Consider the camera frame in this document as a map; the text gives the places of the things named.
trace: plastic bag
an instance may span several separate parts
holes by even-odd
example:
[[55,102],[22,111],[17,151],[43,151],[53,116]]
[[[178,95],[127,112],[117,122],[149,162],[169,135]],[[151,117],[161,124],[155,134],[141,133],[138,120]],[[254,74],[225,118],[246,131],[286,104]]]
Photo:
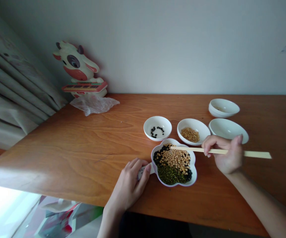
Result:
[[92,94],[85,94],[75,98],[70,104],[82,110],[86,116],[89,116],[91,113],[107,112],[114,105],[120,104],[120,102],[112,98],[102,98]]

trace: white bowl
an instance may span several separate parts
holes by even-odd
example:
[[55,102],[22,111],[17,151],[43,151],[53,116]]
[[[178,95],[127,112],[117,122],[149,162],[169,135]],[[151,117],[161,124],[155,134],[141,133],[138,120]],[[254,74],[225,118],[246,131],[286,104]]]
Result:
[[[191,129],[199,132],[199,141],[197,143],[188,141],[181,135],[182,129],[187,128],[187,127],[190,127]],[[207,136],[211,135],[209,128],[204,123],[196,119],[191,119],[191,118],[183,119],[178,123],[177,133],[178,133],[179,138],[184,143],[188,145],[194,145],[194,146],[201,145],[204,139]]]
[[[157,134],[157,138],[153,138],[151,136],[150,131],[153,127],[155,127],[156,129],[153,133],[154,135]],[[164,132],[162,132],[160,129],[157,129],[157,127],[163,128]],[[165,117],[161,117],[161,116],[153,116],[153,117],[148,118],[145,121],[143,128],[144,128],[145,135],[153,141],[162,141],[166,139],[172,132],[172,124],[170,123],[170,121],[167,120]]]
[[209,112],[214,117],[227,118],[234,116],[240,111],[240,108],[234,102],[226,99],[213,99],[209,103]]
[[184,144],[180,144],[177,140],[175,139],[166,139],[166,140],[163,140],[162,143],[158,146],[156,146],[153,150],[152,150],[152,153],[151,153],[151,158],[152,158],[152,165],[153,165],[153,168],[154,168],[154,171],[159,179],[159,181],[164,184],[165,186],[167,187],[175,187],[177,185],[181,185],[181,186],[184,186],[184,187],[188,187],[188,186],[191,186],[195,183],[195,181],[197,180],[197,170],[196,170],[196,167],[195,167],[195,162],[196,162],[196,156],[194,154],[193,151],[191,150],[187,150],[187,152],[189,153],[190,155],[190,170],[192,172],[192,175],[191,175],[191,180],[187,183],[175,183],[173,185],[168,185],[168,184],[165,184],[158,176],[158,170],[157,170],[157,166],[155,164],[155,161],[154,161],[154,158],[153,158],[153,155],[156,151],[159,151],[164,144],[168,144],[168,143],[171,143],[173,145],[176,145],[176,146],[181,146],[181,147],[188,147],[187,145],[184,145]]
[[243,135],[242,144],[245,144],[249,141],[249,135],[246,132],[246,130],[244,130],[243,127],[240,126],[239,124],[236,124],[235,122],[230,121],[228,119],[222,119],[222,118],[213,119],[209,123],[209,129],[212,132],[212,134],[227,139],[233,139],[237,135],[242,134]]

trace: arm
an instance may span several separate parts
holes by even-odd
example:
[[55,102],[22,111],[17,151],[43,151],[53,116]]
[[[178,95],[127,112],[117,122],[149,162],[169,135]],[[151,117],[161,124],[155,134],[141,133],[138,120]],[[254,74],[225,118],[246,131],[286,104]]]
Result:
[[145,165],[148,165],[147,161],[136,158],[122,170],[104,207],[98,238],[118,237],[122,215],[139,199],[149,179],[151,165],[146,167],[140,181],[137,181],[138,172]]
[[237,136],[232,141],[209,136],[204,140],[202,147],[208,157],[211,157],[208,151],[212,146],[229,150],[226,155],[214,155],[217,167],[247,201],[269,235],[272,238],[286,237],[286,207],[241,170],[243,161],[241,143],[242,136]]

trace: white curtain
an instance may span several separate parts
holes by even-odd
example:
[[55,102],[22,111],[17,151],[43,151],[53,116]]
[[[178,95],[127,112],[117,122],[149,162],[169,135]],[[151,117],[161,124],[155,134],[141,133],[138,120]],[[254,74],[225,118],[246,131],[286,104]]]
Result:
[[67,101],[0,32],[0,148],[8,149]]

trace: empty white bowl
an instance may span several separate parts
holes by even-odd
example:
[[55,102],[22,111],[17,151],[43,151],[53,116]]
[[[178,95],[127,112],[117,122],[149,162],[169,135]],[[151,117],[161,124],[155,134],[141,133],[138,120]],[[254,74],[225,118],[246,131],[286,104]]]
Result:
[[168,144],[168,143],[171,143],[171,144],[173,144],[173,145],[180,146],[180,147],[188,147],[187,145],[180,144],[180,143],[179,143],[177,140],[175,140],[175,139],[169,138],[169,139],[163,140],[160,145],[156,146],[156,147],[152,150],[152,154],[150,155],[151,158],[152,158],[152,165],[153,165],[154,171],[155,171],[155,173],[156,173],[156,175],[157,175],[159,181],[160,181],[162,184],[164,184],[165,186],[167,186],[167,187],[175,187],[175,186],[177,186],[177,185],[181,185],[181,186],[188,187],[188,186],[193,185],[193,184],[195,183],[195,181],[197,180],[197,170],[196,170],[196,167],[195,167],[196,156],[195,156],[194,152],[191,151],[191,150],[187,150],[187,152],[188,152],[189,155],[190,155],[190,170],[191,170],[191,172],[192,172],[191,180],[190,180],[189,182],[187,182],[187,183],[175,183],[175,184],[173,184],[173,185],[168,185],[168,184],[165,184],[165,183],[159,178],[159,176],[158,176],[158,169],[157,169],[157,166],[156,166],[156,164],[155,164],[155,161],[154,161],[154,157],[153,157],[153,156],[154,156],[154,153],[155,153],[156,151],[159,151],[159,150],[163,147],[164,144]]
[[212,134],[227,139],[233,139],[237,135],[242,134],[243,135],[242,144],[245,144],[249,141],[249,135],[246,132],[246,130],[244,130],[244,128],[239,124],[236,124],[235,122],[230,121],[228,119],[222,119],[222,118],[213,119],[209,123],[209,129],[212,132]]
[[[199,141],[197,143],[188,141],[187,139],[185,139],[181,135],[182,129],[188,128],[188,127],[199,133]],[[198,121],[196,119],[192,119],[192,118],[187,118],[187,119],[181,120],[177,126],[177,133],[178,133],[179,138],[184,143],[186,143],[188,145],[194,145],[194,146],[201,145],[202,142],[204,141],[204,139],[207,136],[211,135],[209,128],[204,123],[202,123],[201,121]]]
[[[157,134],[156,136],[157,138],[153,138],[150,133],[153,127],[155,127],[155,131],[153,133],[154,135]],[[167,120],[165,117],[161,117],[161,116],[153,116],[153,117],[148,118],[145,121],[143,128],[144,128],[145,135],[153,141],[162,141],[166,139],[172,132],[172,124],[170,123],[170,121]]]
[[209,103],[209,112],[214,117],[227,118],[234,116],[240,111],[240,108],[234,102],[226,99],[213,99]]

